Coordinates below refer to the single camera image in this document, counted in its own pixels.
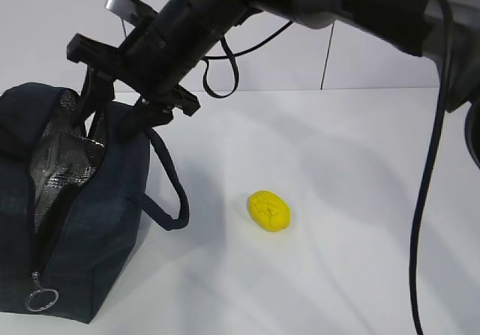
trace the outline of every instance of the lunch bag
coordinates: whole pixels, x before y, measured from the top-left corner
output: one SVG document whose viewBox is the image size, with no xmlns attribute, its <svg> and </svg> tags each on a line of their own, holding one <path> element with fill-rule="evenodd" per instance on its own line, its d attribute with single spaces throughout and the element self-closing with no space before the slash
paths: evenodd
<svg viewBox="0 0 480 335">
<path fill-rule="evenodd" d="M 134 248 L 144 210 L 166 230 L 189 208 L 170 154 L 152 129 L 119 142 L 131 107 L 109 102 L 72 127 L 79 96 L 29 83 L 0 97 L 0 312 L 89 323 Z M 180 198 L 173 219 L 146 194 L 153 146 Z"/>
</svg>

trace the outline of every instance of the metal ring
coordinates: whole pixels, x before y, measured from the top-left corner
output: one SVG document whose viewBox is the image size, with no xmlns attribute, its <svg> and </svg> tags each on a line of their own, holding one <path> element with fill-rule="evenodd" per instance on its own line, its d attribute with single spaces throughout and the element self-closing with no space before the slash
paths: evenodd
<svg viewBox="0 0 480 335">
<path fill-rule="evenodd" d="M 44 294 L 46 292 L 53 293 L 53 295 L 55 296 L 55 299 L 44 307 L 40 307 L 38 309 L 33 309 L 30 306 L 30 303 L 32 302 L 32 300 L 35 299 L 38 295 Z M 53 305 L 57 304 L 58 301 L 59 301 L 59 292 L 57 292 L 55 289 L 40 289 L 40 290 L 37 290 L 36 292 L 32 292 L 30 294 L 27 301 L 25 302 L 25 307 L 27 308 L 28 311 L 30 311 L 32 313 L 41 313 L 42 311 L 48 310 Z"/>
</svg>

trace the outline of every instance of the black wire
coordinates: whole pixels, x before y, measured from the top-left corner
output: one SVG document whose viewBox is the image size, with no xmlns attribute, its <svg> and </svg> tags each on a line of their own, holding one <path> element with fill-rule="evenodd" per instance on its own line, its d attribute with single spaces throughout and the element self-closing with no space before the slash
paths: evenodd
<svg viewBox="0 0 480 335">
<path fill-rule="evenodd" d="M 335 33 L 335 23 L 331 25 L 330 38 L 328 39 L 327 56 L 325 58 L 325 66 L 323 67 L 322 83 L 320 84 L 320 90 L 323 90 L 323 86 L 325 85 L 325 79 L 327 77 L 327 68 L 329 67 L 330 52 L 332 51 L 334 33 Z"/>
<path fill-rule="evenodd" d="M 422 323 L 419 315 L 419 300 L 417 290 L 417 267 L 419 257 L 419 237 L 422 227 L 422 218 L 425 209 L 425 203 L 428 196 L 428 188 L 431 183 L 434 172 L 435 161 L 442 137 L 443 122 L 446 112 L 446 101 L 449 94 L 450 83 L 452 79 L 452 61 L 454 49 L 454 17 L 448 0 L 437 0 L 442 9 L 444 22 L 444 53 L 442 64 L 442 75 L 440 80 L 440 90 L 438 103 L 436 106 L 435 121 L 433 132 L 428 149 L 427 160 L 425 162 L 424 173 L 421 179 L 420 190 L 418 192 L 415 214 L 412 222 L 412 234 L 410 237 L 410 261 L 409 261 L 409 290 L 410 302 L 412 305 L 412 316 L 415 330 L 418 335 L 424 335 Z"/>
<path fill-rule="evenodd" d="M 209 85 L 209 70 L 210 70 L 210 61 L 207 58 L 203 58 L 202 60 L 206 64 L 205 73 L 203 74 L 203 88 L 207 92 L 208 95 L 214 97 L 215 99 L 226 99 L 233 95 L 237 89 L 239 88 L 240 84 L 240 70 L 239 66 L 237 65 L 236 57 L 233 55 L 233 51 L 230 49 L 227 43 L 227 39 L 222 37 L 220 40 L 220 44 L 228 58 L 230 60 L 230 64 L 232 65 L 233 77 L 235 78 L 235 85 L 233 86 L 233 90 L 227 95 L 219 95 L 213 91 L 213 89 Z"/>
<path fill-rule="evenodd" d="M 247 54 L 250 54 L 251 52 L 254 52 L 255 50 L 261 48 L 262 46 L 270 43 L 278 35 L 282 34 L 284 31 L 286 31 L 292 24 L 293 24 L 293 22 L 288 22 L 287 24 L 282 26 L 280 29 L 278 29 L 274 34 L 267 37 L 262 43 L 258 43 L 256 46 L 252 46 L 250 49 L 244 50 L 243 52 L 237 52 L 236 54 L 233 54 L 233 56 L 238 58 L 239 56 L 247 55 Z M 229 59 L 229 57 L 228 56 L 206 56 L 204 59 L 206 59 L 206 60 L 227 60 L 227 59 Z"/>
<path fill-rule="evenodd" d="M 125 21 L 121 19 L 121 28 L 123 29 L 123 35 L 127 37 L 127 28 L 125 28 Z"/>
</svg>

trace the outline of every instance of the yellow sponge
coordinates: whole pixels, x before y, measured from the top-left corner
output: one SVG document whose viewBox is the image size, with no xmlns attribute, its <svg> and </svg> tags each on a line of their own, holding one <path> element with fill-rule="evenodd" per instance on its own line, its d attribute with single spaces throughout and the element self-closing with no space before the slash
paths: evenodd
<svg viewBox="0 0 480 335">
<path fill-rule="evenodd" d="M 258 225 L 269 232 L 279 232 L 290 224 L 288 205 L 269 191 L 259 191 L 248 199 L 248 211 Z"/>
</svg>

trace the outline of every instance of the white wall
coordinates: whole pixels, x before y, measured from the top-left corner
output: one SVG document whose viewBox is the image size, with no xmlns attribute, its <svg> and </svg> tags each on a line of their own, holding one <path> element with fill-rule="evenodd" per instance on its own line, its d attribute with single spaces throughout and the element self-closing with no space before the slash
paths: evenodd
<svg viewBox="0 0 480 335">
<path fill-rule="evenodd" d="M 104 10 L 105 0 L 0 0 L 3 10 L 0 42 L 0 91 L 27 81 L 46 82 L 80 90 L 85 67 L 65 58 L 68 42 L 77 33 L 118 45 L 120 20 Z M 168 0 L 144 0 L 160 10 Z M 231 47 L 243 50 L 259 43 L 285 23 L 268 14 L 250 19 L 227 36 Z M 317 89 L 320 87 L 329 30 L 310 31 L 299 25 L 264 49 L 239 59 L 242 90 Z M 202 90 L 202 63 L 182 83 Z M 233 86 L 228 62 L 211 68 L 217 90 Z M 127 90 L 119 85 L 118 90 Z"/>
<path fill-rule="evenodd" d="M 432 61 L 403 54 L 349 25 L 335 24 L 325 88 L 436 87 L 438 83 Z"/>
<path fill-rule="evenodd" d="M 80 89 L 85 67 L 67 61 L 71 38 L 81 32 L 119 43 L 118 21 L 105 0 L 0 0 L 0 91 L 36 81 Z"/>
<path fill-rule="evenodd" d="M 167 0 L 143 0 L 160 10 Z M 249 19 L 242 27 L 234 28 L 227 40 L 234 51 L 256 45 L 275 31 L 285 20 L 271 14 L 260 14 Z M 293 90 L 320 88 L 329 30 L 311 31 L 294 25 L 268 46 L 238 60 L 241 71 L 241 90 Z M 223 55 L 219 46 L 212 54 Z M 202 76 L 205 65 L 188 75 L 182 83 L 190 90 L 203 90 Z M 211 67 L 211 84 L 216 89 L 230 90 L 233 84 L 228 61 L 216 62 Z"/>
</svg>

